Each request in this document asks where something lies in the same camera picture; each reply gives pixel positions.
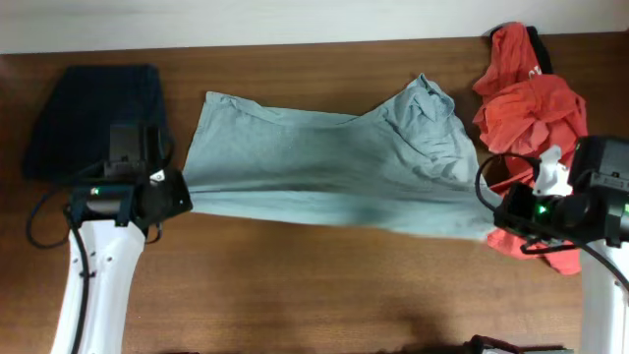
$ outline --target light blue t-shirt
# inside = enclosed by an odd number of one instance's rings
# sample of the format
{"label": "light blue t-shirt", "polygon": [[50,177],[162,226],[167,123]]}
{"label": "light blue t-shirt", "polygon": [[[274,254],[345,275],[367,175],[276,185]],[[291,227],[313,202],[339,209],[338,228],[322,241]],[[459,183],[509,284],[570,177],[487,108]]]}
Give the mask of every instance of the light blue t-shirt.
{"label": "light blue t-shirt", "polygon": [[363,116],[208,92],[184,177],[194,212],[483,239],[478,168],[454,102],[420,75]]}

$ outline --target clothing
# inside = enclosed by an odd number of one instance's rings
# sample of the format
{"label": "clothing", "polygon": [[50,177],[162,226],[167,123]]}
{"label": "clothing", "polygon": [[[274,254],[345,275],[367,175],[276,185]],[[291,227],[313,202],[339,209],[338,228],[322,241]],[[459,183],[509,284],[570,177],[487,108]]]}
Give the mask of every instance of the clothing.
{"label": "clothing", "polygon": [[[570,166],[578,138],[588,134],[585,100],[563,79],[541,73],[523,25],[511,24],[494,34],[491,64],[474,90],[484,103],[474,123],[481,128],[481,140],[489,151],[539,157],[552,145],[559,145],[561,163]],[[511,178],[491,186],[495,192],[506,193],[515,181],[534,184],[533,170],[526,161],[515,157],[505,160]],[[525,243],[521,238],[504,230],[490,233],[487,242],[504,254],[532,257],[520,251]],[[544,256],[563,274],[580,270],[576,250]]]}
{"label": "clothing", "polygon": [[[492,30],[489,34],[489,37],[493,39],[493,35],[503,28],[504,26],[500,26]],[[552,63],[550,62],[550,55],[548,54],[548,50],[546,50],[546,47],[543,45],[542,40],[538,35],[538,29],[533,26],[527,26],[527,35],[529,36],[529,42],[531,43],[531,47],[535,52],[538,63],[540,63],[540,71],[542,72],[542,74],[553,74]]]}
{"label": "clothing", "polygon": [[167,134],[157,69],[70,67],[33,126],[23,160],[24,177],[65,179],[107,158],[112,124],[139,123],[157,125]]}
{"label": "clothing", "polygon": [[208,92],[184,177],[195,212],[483,239],[478,168],[454,102],[421,75],[363,116]]}

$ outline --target cable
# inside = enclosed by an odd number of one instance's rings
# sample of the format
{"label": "cable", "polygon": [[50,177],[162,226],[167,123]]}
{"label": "cable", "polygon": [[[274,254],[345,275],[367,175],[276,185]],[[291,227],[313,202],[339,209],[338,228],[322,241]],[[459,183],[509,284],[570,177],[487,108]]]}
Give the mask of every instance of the cable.
{"label": "cable", "polygon": [[81,254],[81,264],[83,265],[83,271],[81,276],[83,277],[83,294],[81,297],[81,307],[79,309],[79,318],[77,319],[77,329],[75,330],[75,341],[72,344],[71,354],[78,354],[81,347],[81,340],[83,338],[83,330],[86,326],[86,314],[87,314],[87,299],[89,298],[89,279],[91,274],[89,273],[89,262],[87,261],[86,245],[83,243],[81,234],[77,224],[72,220],[72,216],[66,207],[63,209],[63,214],[66,216],[66,221],[72,230],[72,234],[77,241],[79,247],[79,253]]}
{"label": "cable", "polygon": [[495,155],[490,156],[487,160],[485,160],[485,162],[481,164],[481,167],[479,167],[479,171],[476,173],[476,180],[474,182],[474,187],[476,189],[476,196],[479,199],[479,201],[481,201],[481,203],[486,208],[494,212],[496,210],[496,207],[493,206],[490,202],[488,202],[485,198],[483,198],[483,194],[481,193],[481,177],[483,176],[483,171],[485,171],[485,168],[492,161],[494,161],[497,158],[501,158],[503,156],[518,157],[518,158],[524,159],[525,161],[529,162],[531,167],[533,167],[534,174],[536,174],[536,171],[539,172],[540,170],[540,162],[538,159],[534,157],[528,157],[525,155],[517,154],[517,153],[512,153],[512,152],[504,152],[504,153],[495,154]]}
{"label": "cable", "polygon": [[59,247],[64,245],[66,242],[68,242],[68,237],[64,237],[62,240],[57,241],[57,242],[53,242],[51,244],[42,244],[39,241],[35,240],[34,237],[32,237],[32,222],[35,219],[35,216],[37,215],[37,213],[39,212],[39,210],[41,209],[41,207],[54,195],[56,195],[57,193],[59,193],[61,190],[63,190],[65,188],[66,185],[68,184],[73,184],[77,181],[77,179],[85,177],[89,174],[89,172],[92,172],[93,170],[96,169],[96,167],[100,167],[102,166],[103,161],[98,161],[82,170],[80,170],[79,172],[76,172],[74,174],[72,174],[70,177],[58,182],[55,184],[54,187],[52,187],[48,192],[46,192],[41,199],[39,200],[39,202],[37,202],[37,204],[35,205],[35,207],[32,209],[32,211],[30,212],[30,216],[27,219],[27,241],[29,241],[30,244],[32,244],[33,246],[35,246],[37,249],[39,250],[50,250],[53,249],[55,247]]}
{"label": "cable", "polygon": [[588,244],[582,242],[581,240],[575,239],[571,236],[568,236],[566,234],[563,234],[561,232],[555,231],[552,228],[546,227],[546,226],[542,226],[539,224],[534,223],[531,220],[525,219],[523,217],[520,216],[516,216],[513,214],[510,214],[502,209],[499,209],[495,206],[493,206],[492,204],[490,204],[481,194],[481,176],[483,174],[483,170],[485,169],[485,167],[489,164],[490,161],[502,157],[503,155],[515,155],[513,153],[501,153],[501,154],[496,154],[490,158],[488,158],[479,168],[479,171],[477,172],[476,175],[476,195],[477,198],[479,199],[479,201],[481,201],[481,203],[486,206],[488,209],[490,209],[491,211],[493,211],[494,215],[497,214],[497,216],[506,219],[507,221],[511,221],[515,224],[519,224],[519,225],[525,225],[526,227],[528,227],[529,229],[531,229],[534,232],[543,234],[543,235],[548,235],[554,239],[557,240],[565,240],[565,241],[569,241],[572,242],[572,244],[574,245],[574,248],[577,249],[582,249],[583,251],[585,251],[586,253],[588,253],[590,256],[592,256],[595,260],[599,261],[599,263],[601,263],[605,268],[607,268],[607,270],[609,270],[613,276],[616,277],[616,279],[618,280],[618,282],[622,285],[622,287],[625,288],[625,291],[627,291],[627,293],[629,294],[629,280],[627,279],[627,277],[620,271],[618,270],[618,268],[610,261],[607,259],[607,257],[605,257],[604,255],[598,253],[597,251],[595,251],[592,247],[590,247]]}

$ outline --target black object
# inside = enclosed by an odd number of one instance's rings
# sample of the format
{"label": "black object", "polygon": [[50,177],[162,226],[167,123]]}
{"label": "black object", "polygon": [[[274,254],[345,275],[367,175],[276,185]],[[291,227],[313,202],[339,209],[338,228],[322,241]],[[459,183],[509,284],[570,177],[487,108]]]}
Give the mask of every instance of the black object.
{"label": "black object", "polygon": [[[622,242],[629,241],[629,191],[623,179],[629,171],[624,168],[626,164],[622,161],[622,156],[627,154],[629,141],[604,137],[581,138],[568,178],[573,187],[579,186],[574,188],[573,196],[537,197],[531,188],[516,184],[500,206],[493,206],[481,191],[485,167],[503,155],[518,156],[529,162],[531,159],[513,153],[497,154],[485,161],[477,172],[476,194],[479,201],[493,212],[496,226],[504,227],[527,240],[521,247],[524,254],[582,249],[606,267],[629,292],[629,279],[610,260],[588,245],[592,241],[604,239],[607,246],[620,247]],[[584,176],[591,176],[590,181]],[[564,245],[564,241],[573,245]],[[549,247],[529,250],[540,242]]]}
{"label": "black object", "polygon": [[109,158],[102,176],[78,183],[70,198],[72,221],[115,219],[147,228],[192,209],[188,187],[180,171],[166,166],[155,126],[111,127]]}
{"label": "black object", "polygon": [[[27,179],[58,182],[109,155],[111,125],[144,124],[168,136],[157,69],[75,66],[63,74],[35,122],[23,160]],[[161,149],[166,149],[166,139]]]}
{"label": "black object", "polygon": [[538,29],[533,26],[528,26],[527,32],[529,33],[531,46],[533,46],[533,50],[535,50],[535,56],[538,57],[538,63],[540,63],[540,70],[542,70],[542,74],[553,74],[554,72],[552,71],[552,63],[550,63],[550,55],[538,35]]}

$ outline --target navy blue cloth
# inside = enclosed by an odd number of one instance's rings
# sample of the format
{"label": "navy blue cloth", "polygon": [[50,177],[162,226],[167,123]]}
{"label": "navy blue cloth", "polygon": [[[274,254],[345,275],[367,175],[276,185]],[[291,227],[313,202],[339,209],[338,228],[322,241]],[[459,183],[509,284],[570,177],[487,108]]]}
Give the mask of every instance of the navy blue cloth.
{"label": "navy blue cloth", "polygon": [[112,124],[138,123],[168,134],[156,68],[69,67],[33,126],[23,175],[53,182],[67,178],[107,158]]}

